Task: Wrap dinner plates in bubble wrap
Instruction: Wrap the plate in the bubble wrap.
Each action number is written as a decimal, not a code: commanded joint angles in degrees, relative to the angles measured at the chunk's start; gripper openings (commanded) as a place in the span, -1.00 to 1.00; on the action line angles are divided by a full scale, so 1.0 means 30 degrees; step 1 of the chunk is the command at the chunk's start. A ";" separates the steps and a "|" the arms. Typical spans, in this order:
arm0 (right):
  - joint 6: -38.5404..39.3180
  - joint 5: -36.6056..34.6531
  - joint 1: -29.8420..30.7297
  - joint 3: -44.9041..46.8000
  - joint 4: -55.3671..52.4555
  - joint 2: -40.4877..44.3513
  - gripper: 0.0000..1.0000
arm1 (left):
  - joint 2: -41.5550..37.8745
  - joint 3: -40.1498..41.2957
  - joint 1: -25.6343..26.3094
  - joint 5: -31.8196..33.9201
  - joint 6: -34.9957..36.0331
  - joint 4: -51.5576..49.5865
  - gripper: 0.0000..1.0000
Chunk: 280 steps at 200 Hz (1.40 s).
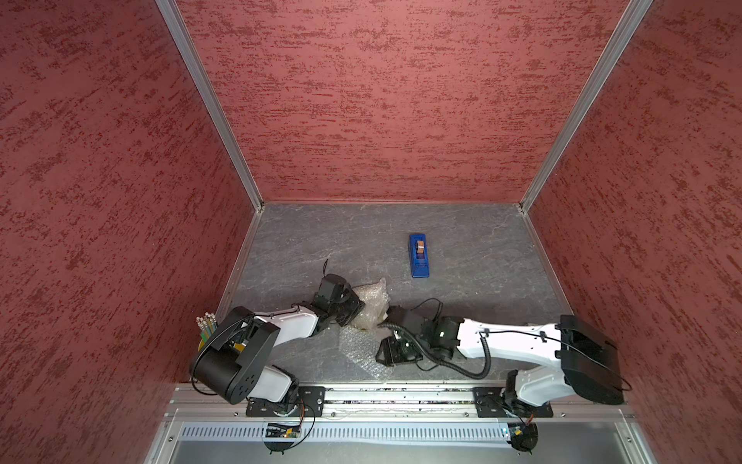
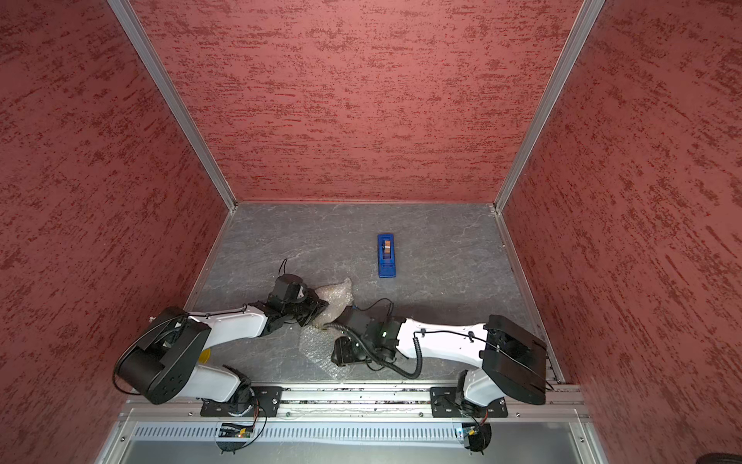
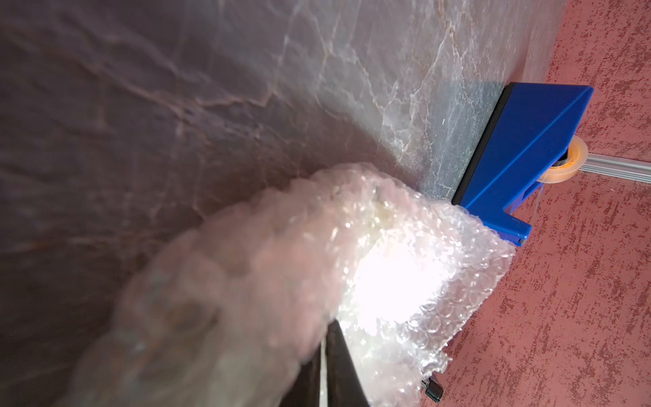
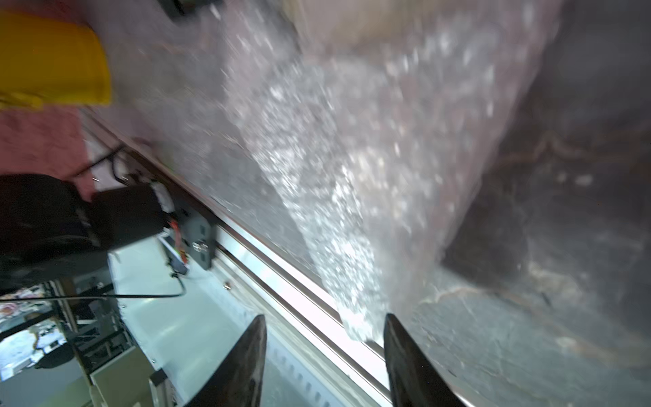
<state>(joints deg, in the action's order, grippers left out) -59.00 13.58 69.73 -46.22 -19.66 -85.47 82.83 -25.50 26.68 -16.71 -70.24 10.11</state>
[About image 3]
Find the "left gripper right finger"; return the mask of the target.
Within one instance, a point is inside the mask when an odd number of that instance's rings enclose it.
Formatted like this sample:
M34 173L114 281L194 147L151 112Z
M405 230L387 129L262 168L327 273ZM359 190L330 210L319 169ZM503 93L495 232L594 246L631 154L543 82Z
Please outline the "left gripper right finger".
M368 407L342 328L332 322L325 337L327 405L329 407Z

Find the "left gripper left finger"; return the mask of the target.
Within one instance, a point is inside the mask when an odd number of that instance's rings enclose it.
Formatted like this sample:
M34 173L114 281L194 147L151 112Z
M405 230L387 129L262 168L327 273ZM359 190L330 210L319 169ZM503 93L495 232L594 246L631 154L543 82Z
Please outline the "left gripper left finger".
M302 367L298 377L285 394L280 407L319 407L321 376L321 346L312 359Z

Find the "clear bubble wrap sheet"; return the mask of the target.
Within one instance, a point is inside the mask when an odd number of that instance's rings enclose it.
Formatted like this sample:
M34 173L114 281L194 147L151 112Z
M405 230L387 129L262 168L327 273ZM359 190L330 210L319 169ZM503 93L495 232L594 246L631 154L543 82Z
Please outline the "clear bubble wrap sheet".
M137 273L63 406L277 406L338 322L372 406L417 406L515 245L370 164L269 188Z

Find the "blue tape dispenser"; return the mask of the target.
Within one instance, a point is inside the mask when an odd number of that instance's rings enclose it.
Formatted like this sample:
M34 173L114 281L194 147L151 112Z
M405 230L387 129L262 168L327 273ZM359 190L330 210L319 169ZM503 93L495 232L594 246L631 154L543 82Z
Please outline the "blue tape dispenser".
M572 178L588 159L576 136L594 89L512 82L502 91L452 198L502 239L522 246L532 226L514 216L537 190Z

